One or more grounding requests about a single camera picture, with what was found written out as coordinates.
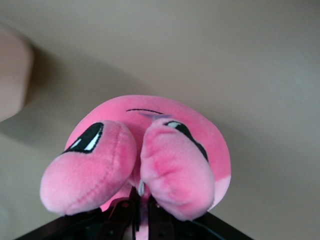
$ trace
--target plush toy head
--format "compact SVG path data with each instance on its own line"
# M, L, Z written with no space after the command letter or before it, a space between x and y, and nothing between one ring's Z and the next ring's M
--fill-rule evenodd
M129 195L131 186L179 220L214 207L231 179L227 145L204 116L177 101L127 95L106 101L73 130L46 169L45 207L73 215Z

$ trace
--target black embroidered eye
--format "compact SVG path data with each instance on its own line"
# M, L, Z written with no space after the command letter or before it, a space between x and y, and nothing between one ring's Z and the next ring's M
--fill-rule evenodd
M178 121L170 121L170 122L166 123L165 126L177 129L179 132L183 133L186 137L188 137L197 146L197 148L203 154L204 158L208 161L208 155L207 155L206 150L204 149L204 147L200 143L198 143L192 137L192 135L186 125L184 125Z
M79 152L91 153L99 142L104 125L101 122L92 124L77 140L63 153Z

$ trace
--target pink plush toy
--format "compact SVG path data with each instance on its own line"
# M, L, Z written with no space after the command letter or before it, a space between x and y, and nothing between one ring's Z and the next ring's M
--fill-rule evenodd
M76 126L45 170L40 197L49 211L74 215L104 211L134 186L185 221L213 208L230 179L227 145L208 119L171 99L127 95L102 103ZM147 239L146 232L137 239Z

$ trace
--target plush toy limb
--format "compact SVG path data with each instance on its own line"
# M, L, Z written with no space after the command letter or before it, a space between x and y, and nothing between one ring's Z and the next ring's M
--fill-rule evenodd
M60 215L98 208L121 189L136 155L135 139L124 124L105 120L91 125L45 170L42 203Z
M174 119L155 120L146 130L141 179L157 203L182 221L200 217L214 202L215 180L206 151Z

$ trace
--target stuffed animal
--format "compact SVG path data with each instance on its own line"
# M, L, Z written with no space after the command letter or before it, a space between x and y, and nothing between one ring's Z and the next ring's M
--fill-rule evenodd
M51 212L74 215L129 196L152 195L178 220L193 220L224 197L228 148L216 126L175 100L126 95L92 110L65 151L45 170L40 198ZM142 214L142 225L146 214ZM148 239L148 230L137 239Z

